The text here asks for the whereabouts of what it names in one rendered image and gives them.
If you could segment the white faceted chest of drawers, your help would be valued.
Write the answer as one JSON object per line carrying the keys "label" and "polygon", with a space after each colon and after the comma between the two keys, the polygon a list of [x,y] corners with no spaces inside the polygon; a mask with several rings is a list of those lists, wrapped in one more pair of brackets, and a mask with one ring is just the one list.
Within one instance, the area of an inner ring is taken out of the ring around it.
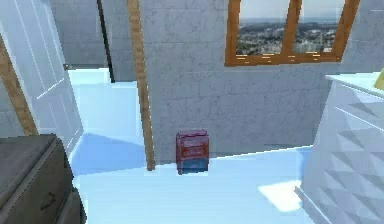
{"label": "white faceted chest of drawers", "polygon": [[384,91],[377,72],[329,75],[314,144],[295,189],[315,224],[384,224]]}

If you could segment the wooden framed window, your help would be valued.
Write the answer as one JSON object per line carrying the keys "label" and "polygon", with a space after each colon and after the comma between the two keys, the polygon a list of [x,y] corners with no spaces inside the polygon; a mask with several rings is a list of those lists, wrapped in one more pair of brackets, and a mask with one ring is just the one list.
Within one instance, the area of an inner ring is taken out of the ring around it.
{"label": "wooden framed window", "polygon": [[345,0],[330,52],[305,53],[293,51],[302,0],[289,0],[281,51],[279,54],[262,55],[236,54],[240,3],[241,0],[229,0],[228,3],[225,67],[341,62],[360,0]]}

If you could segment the yellow-green object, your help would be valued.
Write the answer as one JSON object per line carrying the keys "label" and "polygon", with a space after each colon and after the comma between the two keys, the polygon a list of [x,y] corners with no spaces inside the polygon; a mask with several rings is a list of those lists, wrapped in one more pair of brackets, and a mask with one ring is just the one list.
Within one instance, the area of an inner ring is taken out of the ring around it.
{"label": "yellow-green object", "polygon": [[377,77],[374,87],[376,89],[384,91],[384,68],[382,69],[379,76]]}

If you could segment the red and blue bin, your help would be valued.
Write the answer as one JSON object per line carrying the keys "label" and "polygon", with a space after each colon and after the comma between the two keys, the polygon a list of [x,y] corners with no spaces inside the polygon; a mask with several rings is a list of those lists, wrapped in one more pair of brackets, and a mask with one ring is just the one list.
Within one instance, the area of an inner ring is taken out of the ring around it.
{"label": "red and blue bin", "polygon": [[209,135],[205,129],[176,134],[176,164],[179,175],[208,170]]}

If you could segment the white room door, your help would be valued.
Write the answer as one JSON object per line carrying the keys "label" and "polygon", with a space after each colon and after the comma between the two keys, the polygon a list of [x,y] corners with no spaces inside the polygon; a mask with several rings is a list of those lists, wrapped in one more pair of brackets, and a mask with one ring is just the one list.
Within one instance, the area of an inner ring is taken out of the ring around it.
{"label": "white room door", "polygon": [[50,0],[0,0],[0,34],[37,131],[72,152],[83,128]]}

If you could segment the dark grey chest of drawers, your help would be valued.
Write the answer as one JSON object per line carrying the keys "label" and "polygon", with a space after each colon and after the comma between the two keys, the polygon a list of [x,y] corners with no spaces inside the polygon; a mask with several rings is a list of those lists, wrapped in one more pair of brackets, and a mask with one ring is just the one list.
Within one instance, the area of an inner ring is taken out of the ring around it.
{"label": "dark grey chest of drawers", "polygon": [[0,224],[86,224],[64,145],[54,134],[0,138]]}

